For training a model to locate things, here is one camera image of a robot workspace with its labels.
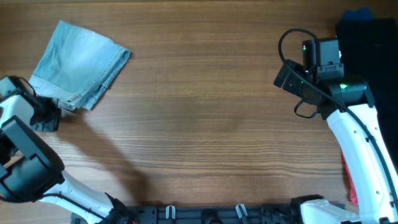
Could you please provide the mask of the light blue denim shorts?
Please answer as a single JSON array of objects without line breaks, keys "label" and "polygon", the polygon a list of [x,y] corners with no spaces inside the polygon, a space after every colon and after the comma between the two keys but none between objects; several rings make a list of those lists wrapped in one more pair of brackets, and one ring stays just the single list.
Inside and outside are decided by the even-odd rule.
[{"label": "light blue denim shorts", "polygon": [[29,83],[67,110],[92,109],[131,51],[92,30],[60,21]]}]

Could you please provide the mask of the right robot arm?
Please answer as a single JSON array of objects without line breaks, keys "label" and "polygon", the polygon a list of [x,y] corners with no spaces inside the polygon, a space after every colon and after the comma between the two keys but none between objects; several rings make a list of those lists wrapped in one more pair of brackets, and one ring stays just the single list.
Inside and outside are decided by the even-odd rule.
[{"label": "right robot arm", "polygon": [[306,40],[303,64],[283,59],[274,85],[317,107],[335,135],[356,193],[359,212],[321,196],[292,200],[297,223],[397,223],[397,172],[384,143],[366,80],[346,77],[337,39]]}]

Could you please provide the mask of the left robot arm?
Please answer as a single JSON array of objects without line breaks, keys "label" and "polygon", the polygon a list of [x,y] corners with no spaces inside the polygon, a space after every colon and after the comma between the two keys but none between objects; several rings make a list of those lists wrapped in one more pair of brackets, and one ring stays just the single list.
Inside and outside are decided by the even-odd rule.
[{"label": "left robot arm", "polygon": [[72,177],[58,154],[37,134],[57,131],[62,111],[24,78],[1,79],[1,200],[46,202],[87,223],[138,223],[133,211],[107,193]]}]

